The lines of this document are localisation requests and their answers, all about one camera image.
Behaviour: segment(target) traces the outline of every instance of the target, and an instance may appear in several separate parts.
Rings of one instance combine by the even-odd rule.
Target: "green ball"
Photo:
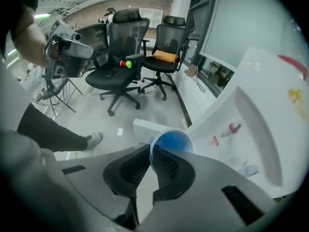
[[[127,62],[126,62],[126,66],[127,66],[128,68],[131,68],[131,67],[132,67],[132,62],[131,62],[131,61],[127,61]]]

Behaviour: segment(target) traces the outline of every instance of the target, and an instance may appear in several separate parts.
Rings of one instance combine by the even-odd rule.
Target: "whiteboard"
[[[216,0],[200,54],[236,71],[250,46],[309,67],[301,28],[279,0]]]

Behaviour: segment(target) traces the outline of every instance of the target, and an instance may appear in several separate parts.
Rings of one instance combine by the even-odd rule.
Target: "chair headrest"
[[[163,23],[168,24],[168,25],[175,25],[175,26],[184,27],[185,26],[185,19],[183,17],[176,17],[176,16],[167,15],[167,16],[164,17]]]
[[[140,9],[139,8],[129,8],[124,10],[117,11],[113,18],[113,23],[125,23],[125,22],[134,22],[140,21]]]

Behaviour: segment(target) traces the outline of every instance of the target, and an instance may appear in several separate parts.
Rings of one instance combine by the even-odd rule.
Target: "white cabinet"
[[[140,16],[150,20],[149,27],[156,28],[162,22],[163,10],[140,8]]]

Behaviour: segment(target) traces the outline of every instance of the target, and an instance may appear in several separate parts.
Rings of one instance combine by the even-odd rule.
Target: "person's arm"
[[[46,39],[35,24],[31,10],[23,11],[16,26],[11,29],[11,35],[16,50],[25,60],[46,67],[43,54]]]

